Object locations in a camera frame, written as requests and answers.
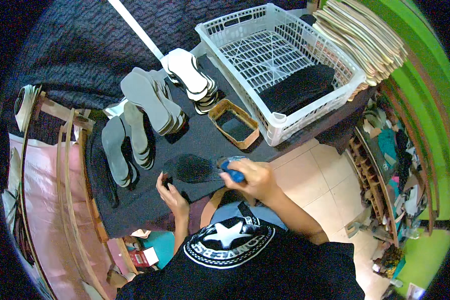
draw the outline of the pink plastic sheet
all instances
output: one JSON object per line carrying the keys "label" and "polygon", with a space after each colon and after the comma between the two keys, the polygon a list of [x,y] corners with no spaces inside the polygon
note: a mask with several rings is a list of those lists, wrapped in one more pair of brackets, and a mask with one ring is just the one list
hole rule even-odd
{"label": "pink plastic sheet", "polygon": [[[66,203],[65,146],[63,144],[62,146],[62,199]],[[12,139],[10,140],[10,147],[16,147],[18,152],[21,153],[22,143]],[[79,161],[79,147],[77,144],[72,145],[69,153],[71,194],[78,230],[97,278],[108,297],[114,299],[117,291],[106,282],[111,261],[107,250],[96,235],[86,204],[86,189]],[[28,145],[24,189],[31,236],[38,260],[57,298],[60,300],[89,299],[88,294],[82,288],[81,277],[65,238],[57,198],[56,165],[57,145],[40,147]],[[72,240],[72,251],[76,254],[78,263],[81,264],[68,217],[66,217],[66,220]],[[86,278],[85,281],[93,285],[90,278]]]}

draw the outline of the blue brush handle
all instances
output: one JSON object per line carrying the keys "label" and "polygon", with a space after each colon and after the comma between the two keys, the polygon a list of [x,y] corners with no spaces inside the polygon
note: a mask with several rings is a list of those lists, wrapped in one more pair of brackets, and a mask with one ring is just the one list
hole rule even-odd
{"label": "blue brush handle", "polygon": [[236,183],[241,183],[242,181],[245,180],[245,176],[243,175],[242,172],[239,171],[235,171],[235,170],[230,170],[228,168],[228,164],[230,163],[230,160],[226,159],[224,162],[222,162],[222,164],[220,165],[220,168],[227,172],[228,174],[230,174],[230,177],[232,177],[232,180]]}

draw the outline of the white plastic crate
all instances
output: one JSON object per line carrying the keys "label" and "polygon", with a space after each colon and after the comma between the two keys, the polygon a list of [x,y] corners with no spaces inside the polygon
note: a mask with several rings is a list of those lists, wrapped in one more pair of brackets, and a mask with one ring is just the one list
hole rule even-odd
{"label": "white plastic crate", "polygon": [[[365,72],[329,39],[300,18],[268,3],[195,27],[212,63],[258,122],[270,146],[344,105]],[[271,112],[258,93],[309,65],[335,69],[334,91],[291,115]]]}

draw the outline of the blue shorts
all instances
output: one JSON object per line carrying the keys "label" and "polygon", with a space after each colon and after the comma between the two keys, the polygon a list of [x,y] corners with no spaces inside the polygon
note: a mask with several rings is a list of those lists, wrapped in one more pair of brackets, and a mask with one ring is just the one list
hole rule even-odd
{"label": "blue shorts", "polygon": [[[242,213],[240,213],[238,208],[240,202],[241,201],[235,201],[219,207],[211,217],[210,224],[215,224],[232,217],[242,217]],[[250,206],[247,201],[244,201],[244,203],[250,208],[250,211],[252,211],[253,215],[258,219],[267,221],[288,231],[288,227],[285,226],[277,214],[270,208],[266,207],[263,203],[257,202],[257,206]]]}

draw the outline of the black tablecloth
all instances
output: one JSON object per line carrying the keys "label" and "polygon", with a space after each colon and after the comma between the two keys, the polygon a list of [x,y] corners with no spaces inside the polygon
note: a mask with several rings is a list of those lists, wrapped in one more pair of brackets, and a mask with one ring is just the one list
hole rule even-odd
{"label": "black tablecloth", "polygon": [[[222,91],[221,98],[227,98],[246,110],[228,81],[210,60],[205,56],[199,57],[198,60],[206,73],[217,82],[219,89]],[[155,164],[151,170],[144,170],[132,160],[139,171],[139,180],[136,186],[119,187],[109,174],[107,159],[101,143],[101,132],[107,121],[104,115],[102,118],[97,118],[93,133],[88,139],[86,166],[90,186],[103,225],[111,238],[130,234],[132,231],[141,228],[146,221],[157,219],[170,212],[155,190],[156,178],[168,159],[180,154],[192,153],[204,159],[212,160],[219,157],[240,155],[254,161],[272,161],[315,137],[325,129],[336,125],[358,108],[363,108],[365,103],[363,100],[354,100],[347,103],[341,109],[330,112],[320,120],[311,123],[277,147],[270,147],[260,135],[252,146],[246,151],[241,151],[216,129],[207,115],[197,115],[185,92],[175,87],[168,79],[167,83],[174,102],[180,105],[189,117],[188,131],[177,141],[170,141],[169,138],[159,136],[156,132],[149,132],[149,140],[152,142],[154,140],[155,143]],[[191,202],[223,187],[222,181],[190,184],[174,180],[174,185],[179,191],[186,193]],[[112,199],[119,202],[118,207],[112,208]]]}

